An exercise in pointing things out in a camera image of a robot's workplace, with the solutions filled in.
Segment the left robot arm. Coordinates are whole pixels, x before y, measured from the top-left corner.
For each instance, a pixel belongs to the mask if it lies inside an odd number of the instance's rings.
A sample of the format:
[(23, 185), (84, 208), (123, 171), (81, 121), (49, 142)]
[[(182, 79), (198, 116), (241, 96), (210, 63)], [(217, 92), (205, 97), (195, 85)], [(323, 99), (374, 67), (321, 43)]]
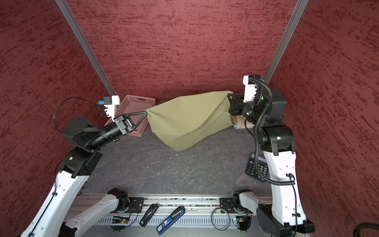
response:
[(73, 148), (60, 163), (54, 184), (23, 237), (80, 237), (106, 214), (131, 212), (126, 191), (113, 188), (78, 217), (65, 221), (70, 207), (102, 158), (100, 149), (135, 131), (146, 111), (123, 114), (104, 127), (95, 127), (84, 117), (72, 120), (61, 134)]

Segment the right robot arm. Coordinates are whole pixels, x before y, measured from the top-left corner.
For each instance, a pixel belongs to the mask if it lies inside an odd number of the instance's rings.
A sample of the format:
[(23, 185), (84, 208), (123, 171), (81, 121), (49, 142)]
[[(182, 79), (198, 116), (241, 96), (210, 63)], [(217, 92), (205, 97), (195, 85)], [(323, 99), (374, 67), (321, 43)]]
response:
[(281, 91), (260, 92), (252, 101), (230, 93), (229, 113), (242, 115), (254, 124), (254, 168), (271, 184), (272, 203), (254, 200), (249, 192), (239, 193), (239, 204), (255, 211), (260, 227), (272, 237), (293, 237), (315, 232), (305, 215), (296, 178), (296, 141), (293, 131), (282, 123), (287, 100)]

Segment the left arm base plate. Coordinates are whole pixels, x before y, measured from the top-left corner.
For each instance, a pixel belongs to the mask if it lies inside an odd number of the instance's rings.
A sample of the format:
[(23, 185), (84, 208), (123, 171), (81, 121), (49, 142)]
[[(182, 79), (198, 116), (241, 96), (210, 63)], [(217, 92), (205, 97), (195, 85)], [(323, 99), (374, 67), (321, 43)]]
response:
[(145, 201), (145, 198), (143, 197), (129, 197), (127, 209), (125, 210), (125, 213), (129, 213), (129, 212), (141, 213), (144, 206), (144, 201)]

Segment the pastel floral skirt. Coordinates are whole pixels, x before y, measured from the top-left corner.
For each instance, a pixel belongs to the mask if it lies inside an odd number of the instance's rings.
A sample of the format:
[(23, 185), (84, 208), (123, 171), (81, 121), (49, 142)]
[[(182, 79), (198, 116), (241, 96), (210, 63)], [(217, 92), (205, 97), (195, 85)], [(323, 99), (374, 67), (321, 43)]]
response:
[[(245, 117), (244, 116), (232, 116), (232, 123), (235, 129), (245, 129)], [(254, 124), (251, 122), (246, 122), (246, 126), (248, 129), (254, 128)]]

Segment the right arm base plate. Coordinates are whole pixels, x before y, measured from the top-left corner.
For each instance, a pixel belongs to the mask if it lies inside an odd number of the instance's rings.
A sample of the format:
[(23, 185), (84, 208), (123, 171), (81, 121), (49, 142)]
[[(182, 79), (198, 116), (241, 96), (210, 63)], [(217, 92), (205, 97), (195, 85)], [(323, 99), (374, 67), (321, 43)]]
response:
[(220, 207), (226, 210), (228, 213), (236, 213), (235, 203), (233, 198), (220, 198)]

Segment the olive green garment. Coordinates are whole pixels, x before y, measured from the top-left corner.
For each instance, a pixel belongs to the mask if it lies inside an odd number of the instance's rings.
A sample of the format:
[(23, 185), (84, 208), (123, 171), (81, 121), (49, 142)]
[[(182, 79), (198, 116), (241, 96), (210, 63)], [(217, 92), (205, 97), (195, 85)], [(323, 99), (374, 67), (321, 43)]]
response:
[(180, 96), (147, 109), (152, 132), (175, 151), (233, 125), (229, 114), (231, 91)]

